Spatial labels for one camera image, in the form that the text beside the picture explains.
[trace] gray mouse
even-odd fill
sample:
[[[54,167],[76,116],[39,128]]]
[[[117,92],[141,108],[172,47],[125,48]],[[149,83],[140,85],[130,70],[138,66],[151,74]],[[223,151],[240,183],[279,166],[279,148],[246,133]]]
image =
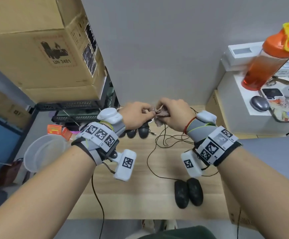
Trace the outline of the gray mouse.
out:
[[[253,96],[250,104],[259,112],[265,112],[270,108],[269,102],[262,96]]]

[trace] forearm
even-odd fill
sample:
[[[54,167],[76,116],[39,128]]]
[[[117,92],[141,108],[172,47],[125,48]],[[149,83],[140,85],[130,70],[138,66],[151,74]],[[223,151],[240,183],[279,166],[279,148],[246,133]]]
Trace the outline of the forearm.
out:
[[[0,239],[54,238],[95,167],[80,148],[69,148],[0,207]]]
[[[235,149],[218,170],[265,238],[289,238],[289,180],[286,177],[243,148]]]

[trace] hand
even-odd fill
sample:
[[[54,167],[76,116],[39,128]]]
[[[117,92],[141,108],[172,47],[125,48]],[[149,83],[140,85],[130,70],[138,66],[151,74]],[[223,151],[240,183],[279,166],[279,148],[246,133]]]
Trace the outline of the hand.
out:
[[[162,105],[168,108],[170,117],[160,117],[173,130],[183,132],[186,125],[195,117],[193,110],[184,100],[170,100],[161,98],[156,106],[159,109]]]
[[[142,110],[148,110],[147,113],[142,113]],[[156,113],[150,104],[142,102],[128,103],[119,113],[123,116],[123,123],[126,130],[134,130],[142,126],[146,121],[154,118]]]

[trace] tan cardboard box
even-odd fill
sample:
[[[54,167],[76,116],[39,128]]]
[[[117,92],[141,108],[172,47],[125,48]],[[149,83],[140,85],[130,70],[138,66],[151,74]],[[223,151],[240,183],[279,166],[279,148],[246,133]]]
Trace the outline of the tan cardboard box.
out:
[[[31,115],[24,108],[15,104],[0,92],[0,118],[20,129],[24,129]]]
[[[105,66],[81,1],[0,0],[0,70],[35,102],[97,99]]]
[[[230,129],[226,126],[226,124],[227,124],[226,117],[225,117],[224,110],[222,108],[222,101],[220,100],[220,98],[218,96],[217,90],[215,90],[212,93],[209,101],[207,102],[207,104],[205,106],[205,109],[208,112],[211,112],[217,116],[216,124],[218,126],[223,126],[228,130]],[[238,224],[238,216],[239,216],[239,212],[240,212],[240,205],[238,204],[237,200],[235,199],[235,197],[230,192],[229,188],[226,186],[226,184],[224,182],[223,182],[223,189],[224,189],[227,209],[228,209],[229,215],[230,215],[230,220],[231,220],[232,224],[237,225]],[[248,218],[248,216],[246,215],[246,213],[243,210],[241,210],[241,216],[240,216],[239,224],[241,226],[256,230],[256,227],[254,226],[252,221]]]

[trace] smartphone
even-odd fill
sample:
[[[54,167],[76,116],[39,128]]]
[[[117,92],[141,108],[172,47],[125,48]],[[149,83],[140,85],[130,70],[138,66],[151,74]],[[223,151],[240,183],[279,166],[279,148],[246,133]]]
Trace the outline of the smartphone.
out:
[[[261,88],[262,96],[270,104],[270,112],[278,122],[289,122],[289,101],[277,88]]]

